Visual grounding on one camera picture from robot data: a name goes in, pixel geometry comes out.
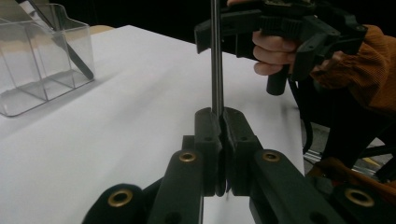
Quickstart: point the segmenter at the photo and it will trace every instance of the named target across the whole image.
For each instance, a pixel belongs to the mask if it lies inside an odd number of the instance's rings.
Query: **white table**
[[[80,223],[105,189],[161,178],[194,113],[211,106],[210,51],[125,26],[92,36],[94,82],[15,118],[0,117],[0,223]],[[223,55],[225,105],[262,145],[303,172],[289,89],[265,92],[254,62]],[[253,223],[248,198],[205,198],[204,223]]]

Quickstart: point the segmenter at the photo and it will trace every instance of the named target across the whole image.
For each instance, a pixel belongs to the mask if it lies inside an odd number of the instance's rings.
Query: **orange sleeve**
[[[367,109],[396,119],[396,38],[373,25],[356,55],[311,76],[326,89],[348,88]]]

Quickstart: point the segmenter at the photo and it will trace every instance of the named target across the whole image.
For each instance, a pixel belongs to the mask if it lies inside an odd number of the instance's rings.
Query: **finger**
[[[344,57],[344,53],[342,51],[336,51],[334,55],[330,58],[330,60],[325,60],[322,64],[316,65],[312,71],[327,72],[330,69],[332,69],[336,64],[338,64],[343,57]]]
[[[254,72],[258,75],[270,76],[282,70],[282,67],[280,64],[255,63]]]
[[[295,53],[270,51],[259,46],[254,47],[253,56],[263,63],[272,64],[288,64],[295,60]]]
[[[263,35],[260,31],[253,33],[252,41],[255,45],[271,51],[293,52],[297,49],[297,44],[292,40],[275,35]]]

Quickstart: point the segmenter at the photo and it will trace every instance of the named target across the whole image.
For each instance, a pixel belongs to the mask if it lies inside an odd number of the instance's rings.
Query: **metal rod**
[[[211,1],[212,112],[219,118],[224,110],[220,0]]]

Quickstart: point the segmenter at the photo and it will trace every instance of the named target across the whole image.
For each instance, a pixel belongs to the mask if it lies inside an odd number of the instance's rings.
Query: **plastic bin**
[[[21,9],[0,7],[0,113],[18,116],[93,81],[89,26],[61,5],[37,5],[50,22],[15,21]]]

